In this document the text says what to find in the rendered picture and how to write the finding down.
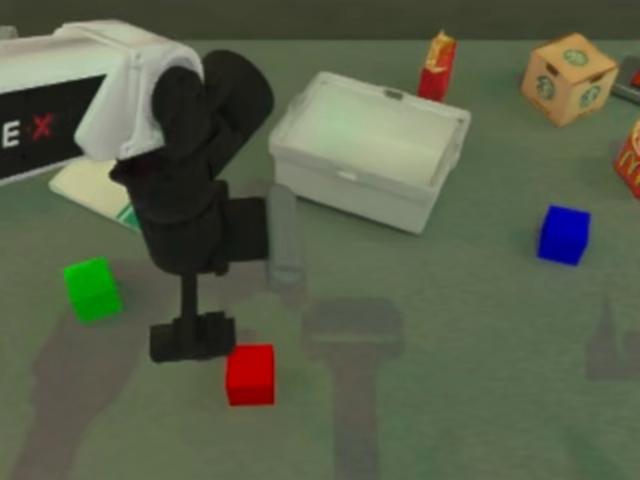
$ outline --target blue cube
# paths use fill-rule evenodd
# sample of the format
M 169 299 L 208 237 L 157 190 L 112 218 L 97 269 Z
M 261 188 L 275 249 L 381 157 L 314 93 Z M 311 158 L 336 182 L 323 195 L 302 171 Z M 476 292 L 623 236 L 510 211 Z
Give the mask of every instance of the blue cube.
M 540 232 L 538 258 L 576 266 L 589 244 L 591 214 L 551 205 Z

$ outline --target starbucks box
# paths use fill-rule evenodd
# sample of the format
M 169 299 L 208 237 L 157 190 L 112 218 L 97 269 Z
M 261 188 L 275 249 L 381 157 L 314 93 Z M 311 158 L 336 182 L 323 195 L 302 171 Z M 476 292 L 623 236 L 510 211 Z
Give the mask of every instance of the starbucks box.
M 555 125 L 563 127 L 600 110 L 617 74 L 614 60 L 574 33 L 531 53 L 521 91 Z

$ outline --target green cube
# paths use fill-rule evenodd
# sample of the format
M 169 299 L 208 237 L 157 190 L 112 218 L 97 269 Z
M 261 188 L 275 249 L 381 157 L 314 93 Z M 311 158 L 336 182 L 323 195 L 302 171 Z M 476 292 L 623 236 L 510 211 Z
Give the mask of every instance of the green cube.
M 106 258 L 98 257 L 66 267 L 64 282 L 80 323 L 94 323 L 122 312 L 118 286 Z

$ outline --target gray object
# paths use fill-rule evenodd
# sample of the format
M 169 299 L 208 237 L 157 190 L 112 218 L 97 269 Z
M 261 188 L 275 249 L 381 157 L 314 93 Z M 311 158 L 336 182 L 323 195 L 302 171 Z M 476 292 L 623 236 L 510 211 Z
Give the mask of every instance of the gray object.
M 0 40 L 18 38 L 18 29 L 10 25 L 0 25 Z
M 640 58 L 625 57 L 620 65 L 620 71 L 611 93 L 630 102 L 640 104 L 640 88 L 631 85 L 631 80 L 638 71 L 640 71 Z
M 267 193 L 267 221 L 269 222 L 269 285 L 282 290 L 303 278 L 296 196 L 283 185 L 274 184 Z

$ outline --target mcdonald's box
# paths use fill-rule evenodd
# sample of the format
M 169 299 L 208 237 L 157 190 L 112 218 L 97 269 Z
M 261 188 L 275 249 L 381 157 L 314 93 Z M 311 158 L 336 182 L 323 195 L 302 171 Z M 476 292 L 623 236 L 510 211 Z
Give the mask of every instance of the mcdonald's box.
M 574 33 L 531 53 L 521 92 L 563 127 L 604 107 L 617 74 L 613 59 Z
M 321 72 L 271 132 L 275 180 L 300 197 L 420 234 L 470 122 L 466 110 Z
M 613 166 L 633 196 L 640 199 L 640 120 L 631 129 Z

